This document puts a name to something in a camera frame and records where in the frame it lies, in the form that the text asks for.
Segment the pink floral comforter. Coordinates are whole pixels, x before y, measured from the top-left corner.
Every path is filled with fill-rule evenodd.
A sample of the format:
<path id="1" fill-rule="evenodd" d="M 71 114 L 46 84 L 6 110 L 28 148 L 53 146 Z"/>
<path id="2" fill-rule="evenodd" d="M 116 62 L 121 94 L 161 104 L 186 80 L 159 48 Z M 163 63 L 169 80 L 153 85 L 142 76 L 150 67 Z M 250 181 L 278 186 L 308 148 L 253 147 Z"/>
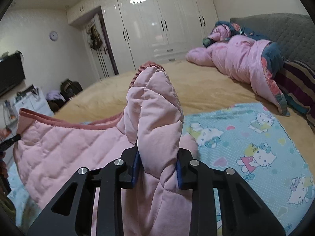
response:
<path id="1" fill-rule="evenodd" d="M 191 49 L 186 60 L 215 67 L 249 84 L 256 95 L 273 103 L 279 114 L 289 115 L 286 98 L 274 79 L 284 66 L 284 58 L 279 45 L 269 38 L 236 23 L 218 21 L 203 46 Z"/>

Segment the black bag on floor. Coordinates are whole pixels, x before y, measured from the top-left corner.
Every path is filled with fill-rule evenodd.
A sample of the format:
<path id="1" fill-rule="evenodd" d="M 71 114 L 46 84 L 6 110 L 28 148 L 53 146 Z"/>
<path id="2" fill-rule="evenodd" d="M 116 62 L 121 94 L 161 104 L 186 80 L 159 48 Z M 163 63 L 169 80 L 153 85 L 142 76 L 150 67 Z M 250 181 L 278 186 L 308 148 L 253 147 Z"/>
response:
<path id="1" fill-rule="evenodd" d="M 60 94 L 64 97 L 66 101 L 69 101 L 74 96 L 82 92 L 82 86 L 79 82 L 73 82 L 70 79 L 66 79 L 60 85 Z"/>

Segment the round wall clock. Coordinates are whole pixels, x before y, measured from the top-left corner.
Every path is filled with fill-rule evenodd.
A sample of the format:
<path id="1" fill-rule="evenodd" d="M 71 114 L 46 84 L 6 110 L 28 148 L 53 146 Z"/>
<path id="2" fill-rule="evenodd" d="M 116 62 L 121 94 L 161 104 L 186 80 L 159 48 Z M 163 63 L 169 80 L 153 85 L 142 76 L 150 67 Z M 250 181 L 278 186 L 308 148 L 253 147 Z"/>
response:
<path id="1" fill-rule="evenodd" d="M 49 38 L 52 41 L 57 41 L 58 40 L 58 33 L 56 31 L 51 31 L 49 34 Z"/>

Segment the white drawer chest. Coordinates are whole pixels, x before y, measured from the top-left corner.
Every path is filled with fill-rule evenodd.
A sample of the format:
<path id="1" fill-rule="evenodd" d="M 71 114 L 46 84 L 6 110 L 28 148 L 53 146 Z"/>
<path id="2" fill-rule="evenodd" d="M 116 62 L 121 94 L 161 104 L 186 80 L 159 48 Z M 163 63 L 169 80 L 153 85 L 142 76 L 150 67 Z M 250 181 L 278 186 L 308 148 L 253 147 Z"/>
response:
<path id="1" fill-rule="evenodd" d="M 50 117 L 54 115 L 43 94 L 43 91 L 38 87 L 34 87 L 31 91 L 17 94 L 13 102 L 13 110 L 17 115 L 19 115 L 19 110 L 21 108 Z"/>

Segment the dark striped pillow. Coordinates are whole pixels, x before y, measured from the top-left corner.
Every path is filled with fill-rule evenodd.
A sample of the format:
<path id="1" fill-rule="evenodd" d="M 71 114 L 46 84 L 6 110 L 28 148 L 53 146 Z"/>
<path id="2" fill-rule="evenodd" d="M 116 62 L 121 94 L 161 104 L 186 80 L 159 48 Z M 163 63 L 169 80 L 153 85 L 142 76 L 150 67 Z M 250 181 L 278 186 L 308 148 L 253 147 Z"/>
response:
<path id="1" fill-rule="evenodd" d="M 314 70 L 301 61 L 285 61 L 274 79 L 288 105 L 314 130 Z"/>

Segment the pink quilted jacket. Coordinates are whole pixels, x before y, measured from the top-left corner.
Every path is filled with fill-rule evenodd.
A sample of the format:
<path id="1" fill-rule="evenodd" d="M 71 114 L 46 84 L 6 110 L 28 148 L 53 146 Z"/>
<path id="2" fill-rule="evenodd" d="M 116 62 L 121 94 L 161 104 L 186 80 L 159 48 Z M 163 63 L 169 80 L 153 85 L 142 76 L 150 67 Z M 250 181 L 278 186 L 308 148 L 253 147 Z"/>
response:
<path id="1" fill-rule="evenodd" d="M 138 146 L 143 168 L 133 190 L 122 191 L 126 235 L 188 235 L 192 192 L 180 190 L 176 161 L 180 148 L 197 153 L 182 135 L 184 115 L 163 67 L 140 66 L 127 92 L 124 111 L 91 124 L 71 124 L 20 110 L 13 148 L 21 181 L 44 208 L 81 167 L 98 169 Z"/>

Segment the white bedroom door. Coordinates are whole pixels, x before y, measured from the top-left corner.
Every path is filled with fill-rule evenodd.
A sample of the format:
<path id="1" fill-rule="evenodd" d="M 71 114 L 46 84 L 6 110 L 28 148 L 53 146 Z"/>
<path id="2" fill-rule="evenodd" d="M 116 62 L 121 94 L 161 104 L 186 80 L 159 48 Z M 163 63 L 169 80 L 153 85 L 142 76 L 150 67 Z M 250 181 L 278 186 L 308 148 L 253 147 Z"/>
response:
<path id="1" fill-rule="evenodd" d="M 103 45 L 98 50 L 92 50 L 89 45 L 89 37 L 87 34 L 88 27 L 95 25 Z M 98 80 L 110 78 L 118 75 L 118 69 L 114 60 L 112 48 L 110 47 L 109 37 L 105 27 L 103 16 L 100 13 L 96 13 L 91 20 L 84 26 L 84 37 L 87 45 L 88 55 L 91 58 L 92 66 L 95 69 Z"/>

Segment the white glossy wardrobe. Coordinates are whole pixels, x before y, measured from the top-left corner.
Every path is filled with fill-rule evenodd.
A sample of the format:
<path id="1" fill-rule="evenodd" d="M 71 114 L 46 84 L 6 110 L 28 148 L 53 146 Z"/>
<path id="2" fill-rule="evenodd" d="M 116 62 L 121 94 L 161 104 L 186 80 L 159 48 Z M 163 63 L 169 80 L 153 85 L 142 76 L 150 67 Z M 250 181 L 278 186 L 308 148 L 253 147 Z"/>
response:
<path id="1" fill-rule="evenodd" d="M 218 19 L 213 0 L 81 0 L 67 10 L 68 23 L 79 25 L 96 13 L 104 19 L 119 74 L 148 60 L 182 60 Z"/>

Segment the grey quilted headboard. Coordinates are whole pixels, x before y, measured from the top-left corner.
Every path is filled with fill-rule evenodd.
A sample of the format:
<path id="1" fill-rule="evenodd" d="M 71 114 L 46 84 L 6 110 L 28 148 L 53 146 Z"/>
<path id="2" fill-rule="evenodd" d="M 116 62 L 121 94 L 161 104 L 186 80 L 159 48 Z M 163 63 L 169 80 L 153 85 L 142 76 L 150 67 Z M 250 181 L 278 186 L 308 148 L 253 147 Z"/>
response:
<path id="1" fill-rule="evenodd" d="M 298 60 L 314 68 L 314 23 L 310 16 L 272 13 L 231 18 L 230 21 L 278 43 L 287 60 Z"/>

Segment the black wall television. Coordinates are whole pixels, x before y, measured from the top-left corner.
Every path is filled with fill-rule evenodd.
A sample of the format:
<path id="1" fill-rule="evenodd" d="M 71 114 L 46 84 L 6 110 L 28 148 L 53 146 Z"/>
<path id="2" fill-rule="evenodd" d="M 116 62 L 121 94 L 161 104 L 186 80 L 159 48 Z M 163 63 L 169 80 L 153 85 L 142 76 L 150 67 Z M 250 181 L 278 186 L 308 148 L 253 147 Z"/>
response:
<path id="1" fill-rule="evenodd" d="M 22 65 L 23 55 L 16 51 L 11 55 L 1 58 L 0 64 L 0 95 L 4 96 L 13 88 L 21 84 L 25 79 L 25 73 Z"/>

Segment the light blue cartoon blanket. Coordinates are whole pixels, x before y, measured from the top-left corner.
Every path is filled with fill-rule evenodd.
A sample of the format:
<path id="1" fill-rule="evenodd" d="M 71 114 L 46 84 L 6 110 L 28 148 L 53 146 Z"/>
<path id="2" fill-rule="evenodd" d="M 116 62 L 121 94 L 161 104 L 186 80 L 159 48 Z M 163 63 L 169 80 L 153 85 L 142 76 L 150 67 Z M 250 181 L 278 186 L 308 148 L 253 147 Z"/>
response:
<path id="1" fill-rule="evenodd" d="M 260 103 L 236 104 L 184 117 L 182 135 L 197 143 L 193 155 L 210 168 L 235 169 L 275 214 L 286 234 L 314 200 L 314 175 L 279 120 Z M 9 169 L 17 225 L 27 230 L 43 209 L 31 198 L 17 165 Z"/>

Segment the bags hanging on door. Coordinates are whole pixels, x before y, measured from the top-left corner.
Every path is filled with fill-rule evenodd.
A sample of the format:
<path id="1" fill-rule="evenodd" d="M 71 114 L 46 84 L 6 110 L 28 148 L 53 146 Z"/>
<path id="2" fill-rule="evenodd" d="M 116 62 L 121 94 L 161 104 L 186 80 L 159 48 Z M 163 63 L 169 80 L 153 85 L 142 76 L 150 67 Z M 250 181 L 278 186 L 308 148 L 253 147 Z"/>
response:
<path id="1" fill-rule="evenodd" d="M 100 38 L 100 35 L 95 27 L 95 25 L 91 24 L 88 27 L 87 31 L 89 37 L 89 45 L 92 50 L 98 50 L 102 47 L 103 41 Z"/>

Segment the purple clothes pile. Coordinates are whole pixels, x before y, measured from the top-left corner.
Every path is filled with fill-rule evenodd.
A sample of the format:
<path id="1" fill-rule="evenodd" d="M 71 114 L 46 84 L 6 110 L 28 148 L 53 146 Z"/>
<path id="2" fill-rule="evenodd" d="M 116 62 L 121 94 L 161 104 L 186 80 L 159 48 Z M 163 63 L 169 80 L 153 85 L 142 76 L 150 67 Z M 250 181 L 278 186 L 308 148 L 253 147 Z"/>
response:
<path id="1" fill-rule="evenodd" d="M 52 90 L 52 91 L 49 91 L 47 94 L 46 94 L 46 99 L 48 101 L 55 101 L 55 100 L 62 100 L 63 102 L 65 102 L 65 98 L 62 96 L 62 94 L 60 93 L 60 91 L 58 90 Z"/>

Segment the tan bed sheet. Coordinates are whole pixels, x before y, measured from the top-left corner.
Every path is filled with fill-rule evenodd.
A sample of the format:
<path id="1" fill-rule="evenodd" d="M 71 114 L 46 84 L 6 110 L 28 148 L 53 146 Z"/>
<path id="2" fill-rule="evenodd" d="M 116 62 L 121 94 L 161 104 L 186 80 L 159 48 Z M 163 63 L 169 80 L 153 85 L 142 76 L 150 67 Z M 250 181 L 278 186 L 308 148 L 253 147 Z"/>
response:
<path id="1" fill-rule="evenodd" d="M 238 103 L 260 102 L 275 114 L 308 165 L 314 168 L 314 133 L 296 112 L 290 110 L 289 117 L 281 116 L 276 106 L 256 96 L 250 85 L 235 82 L 216 68 L 187 61 L 171 62 L 163 67 L 185 115 L 225 109 Z M 93 122 L 122 112 L 134 75 L 134 72 L 123 73 L 91 85 L 63 106 L 55 118 L 70 123 Z"/>

